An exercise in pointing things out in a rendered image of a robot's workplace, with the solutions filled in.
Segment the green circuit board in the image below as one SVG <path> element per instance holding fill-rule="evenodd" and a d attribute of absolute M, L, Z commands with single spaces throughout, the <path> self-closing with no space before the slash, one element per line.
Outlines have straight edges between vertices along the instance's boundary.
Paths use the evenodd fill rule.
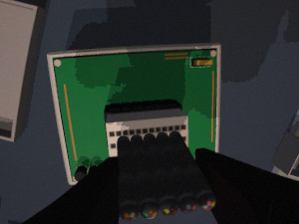
<path fill-rule="evenodd" d="M 217 51 L 147 52 L 53 60 L 70 172 L 110 157 L 105 107 L 114 103 L 177 100 L 187 115 L 187 148 L 214 152 Z M 209 58 L 192 67 L 191 59 Z M 88 176 L 86 175 L 86 176 Z"/>

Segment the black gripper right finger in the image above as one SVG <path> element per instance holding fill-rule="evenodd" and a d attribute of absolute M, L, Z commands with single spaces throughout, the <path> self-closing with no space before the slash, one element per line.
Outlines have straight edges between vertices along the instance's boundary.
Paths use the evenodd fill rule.
<path fill-rule="evenodd" d="M 206 148 L 195 150 L 195 161 L 214 193 L 218 224 L 299 224 L 299 180 Z"/>

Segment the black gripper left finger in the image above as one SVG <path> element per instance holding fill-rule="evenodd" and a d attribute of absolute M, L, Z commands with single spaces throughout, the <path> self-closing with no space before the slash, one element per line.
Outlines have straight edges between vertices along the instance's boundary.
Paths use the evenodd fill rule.
<path fill-rule="evenodd" d="M 108 157 L 23 224 L 118 224 L 119 160 Z"/>

